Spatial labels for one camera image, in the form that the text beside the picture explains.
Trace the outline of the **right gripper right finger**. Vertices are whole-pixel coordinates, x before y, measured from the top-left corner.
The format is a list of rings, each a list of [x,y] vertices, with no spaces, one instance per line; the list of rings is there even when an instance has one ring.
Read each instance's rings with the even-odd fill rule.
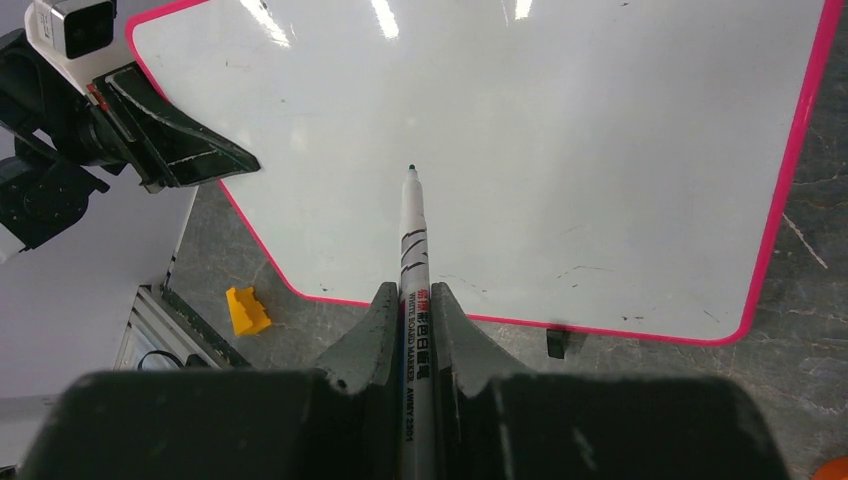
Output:
[[[495,378],[532,372],[468,318],[447,283],[431,286],[430,307],[438,381],[448,391],[471,398]]]

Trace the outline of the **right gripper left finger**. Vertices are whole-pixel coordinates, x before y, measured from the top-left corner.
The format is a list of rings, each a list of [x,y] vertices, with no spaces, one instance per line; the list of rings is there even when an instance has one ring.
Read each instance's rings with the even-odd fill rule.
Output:
[[[351,396],[369,387],[397,391],[399,313],[397,285],[382,283],[358,323],[316,360],[331,387]]]

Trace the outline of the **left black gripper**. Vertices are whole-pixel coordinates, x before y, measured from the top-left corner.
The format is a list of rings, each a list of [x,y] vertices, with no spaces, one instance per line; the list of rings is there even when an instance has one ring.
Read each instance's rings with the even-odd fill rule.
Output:
[[[135,62],[84,87],[78,128],[92,163],[116,175],[130,166],[150,193],[261,169],[257,158],[166,100]]]

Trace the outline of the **green whiteboard marker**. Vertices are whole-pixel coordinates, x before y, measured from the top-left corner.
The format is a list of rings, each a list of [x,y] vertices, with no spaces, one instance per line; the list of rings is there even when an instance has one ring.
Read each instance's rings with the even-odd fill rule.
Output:
[[[433,339],[423,187],[408,167],[401,195],[399,300],[403,405],[400,477],[437,477],[433,393]]]

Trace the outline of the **pink framed whiteboard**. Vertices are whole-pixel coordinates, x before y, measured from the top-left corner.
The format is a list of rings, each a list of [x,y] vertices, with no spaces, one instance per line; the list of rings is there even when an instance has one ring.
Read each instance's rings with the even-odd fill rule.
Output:
[[[126,38],[260,162],[222,188],[282,280],[362,305],[400,273],[480,320],[744,337],[839,1],[175,1]]]

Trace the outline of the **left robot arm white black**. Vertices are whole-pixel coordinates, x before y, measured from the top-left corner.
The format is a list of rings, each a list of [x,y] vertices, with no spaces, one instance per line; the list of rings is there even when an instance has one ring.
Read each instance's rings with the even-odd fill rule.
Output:
[[[93,192],[91,173],[131,167],[150,193],[253,173],[256,157],[186,115],[131,62],[79,92],[36,51],[24,29],[1,37],[1,126],[14,154],[1,162],[1,224],[35,249],[77,223]]]

